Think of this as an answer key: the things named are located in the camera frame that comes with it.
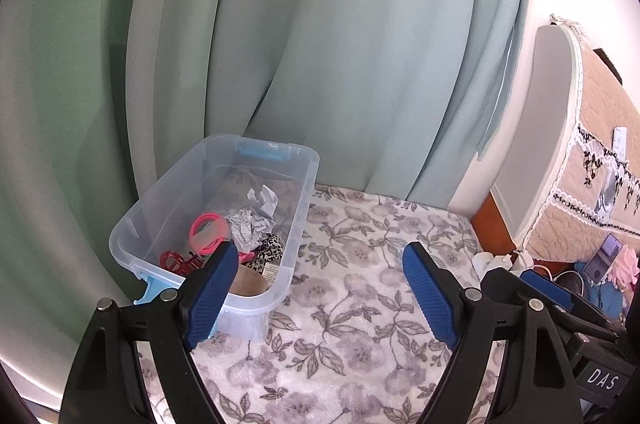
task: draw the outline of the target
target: metal screw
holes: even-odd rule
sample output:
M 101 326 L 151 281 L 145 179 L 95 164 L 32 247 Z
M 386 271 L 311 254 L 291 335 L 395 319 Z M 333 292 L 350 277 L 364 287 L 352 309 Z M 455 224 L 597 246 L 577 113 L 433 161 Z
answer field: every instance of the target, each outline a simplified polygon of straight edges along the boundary
M 482 293 L 474 288 L 465 290 L 465 296 L 469 301 L 480 301 L 482 299 Z
M 531 298 L 529 300 L 529 306 L 536 312 L 540 312 L 545 307 L 544 303 L 536 298 Z
M 110 309 L 111 305 L 113 305 L 113 300 L 111 298 L 100 298 L 95 306 L 100 312 L 104 312 L 105 310 Z
M 178 291 L 176 289 L 165 289 L 160 293 L 160 299 L 162 301 L 173 301 L 178 297 Z

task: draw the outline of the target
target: clear plastic container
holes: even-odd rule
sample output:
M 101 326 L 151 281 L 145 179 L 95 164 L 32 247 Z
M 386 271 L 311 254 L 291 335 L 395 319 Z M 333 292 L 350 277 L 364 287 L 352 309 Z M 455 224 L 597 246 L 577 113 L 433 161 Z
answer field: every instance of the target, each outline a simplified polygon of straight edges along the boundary
M 306 212 L 318 171 L 318 154 L 305 146 L 236 135 L 213 135 L 198 143 L 127 211 L 111 231 L 116 261 L 147 283 L 151 301 L 184 278 L 162 269 L 160 255 L 184 248 L 192 222 L 202 213 L 226 214 L 248 207 L 247 193 L 265 184 L 278 195 L 274 232 L 285 244 L 274 284 L 259 296 L 228 294 L 216 330 L 263 339 L 270 314 L 291 284 Z

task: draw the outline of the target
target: pink fabric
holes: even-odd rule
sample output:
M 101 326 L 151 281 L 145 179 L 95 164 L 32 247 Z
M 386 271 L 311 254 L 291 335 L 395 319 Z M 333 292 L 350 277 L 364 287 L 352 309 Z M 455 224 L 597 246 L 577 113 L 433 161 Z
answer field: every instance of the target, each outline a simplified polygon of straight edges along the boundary
M 635 250 L 628 245 L 623 245 L 607 274 L 607 279 L 618 290 L 624 292 L 636 284 L 638 273 L 640 273 L 640 269 L 638 269 L 638 256 Z

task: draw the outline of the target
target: floral bedsheet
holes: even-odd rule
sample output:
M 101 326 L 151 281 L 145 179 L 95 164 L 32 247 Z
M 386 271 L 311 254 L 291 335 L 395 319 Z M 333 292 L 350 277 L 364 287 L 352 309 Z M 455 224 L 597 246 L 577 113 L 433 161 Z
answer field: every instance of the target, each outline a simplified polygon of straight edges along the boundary
M 446 211 L 317 185 L 290 295 L 265 342 L 216 334 L 193 360 L 229 423 L 411 424 L 450 358 L 430 331 L 399 253 L 423 242 L 465 287 L 478 286 L 471 224 Z M 484 422 L 502 347 L 494 346 L 470 422 Z M 173 423 L 150 349 L 140 347 L 156 419 Z

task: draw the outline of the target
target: purple phone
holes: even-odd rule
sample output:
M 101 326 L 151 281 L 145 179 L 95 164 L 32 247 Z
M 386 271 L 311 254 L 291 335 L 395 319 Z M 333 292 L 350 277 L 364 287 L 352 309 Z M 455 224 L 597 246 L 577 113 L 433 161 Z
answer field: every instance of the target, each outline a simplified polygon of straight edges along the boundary
M 595 285 L 604 280 L 620 249 L 622 244 L 610 234 L 604 239 L 594 257 L 589 260 L 584 273 Z

